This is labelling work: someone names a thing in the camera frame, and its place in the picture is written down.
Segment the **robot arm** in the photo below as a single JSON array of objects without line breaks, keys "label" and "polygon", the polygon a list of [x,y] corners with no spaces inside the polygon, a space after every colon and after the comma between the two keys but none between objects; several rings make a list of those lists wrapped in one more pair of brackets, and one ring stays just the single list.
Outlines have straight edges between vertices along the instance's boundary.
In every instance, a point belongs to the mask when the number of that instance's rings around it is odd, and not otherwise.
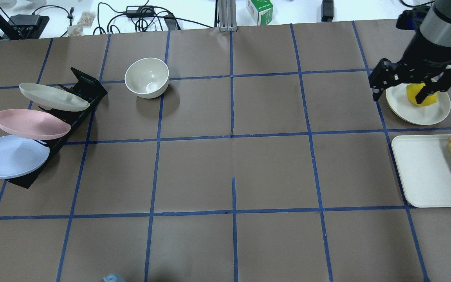
[{"label": "robot arm", "polygon": [[394,63],[381,59],[368,77],[373,100],[403,83],[423,84],[415,95],[421,104],[428,95],[451,87],[451,0],[436,0],[415,29],[415,35]]}]

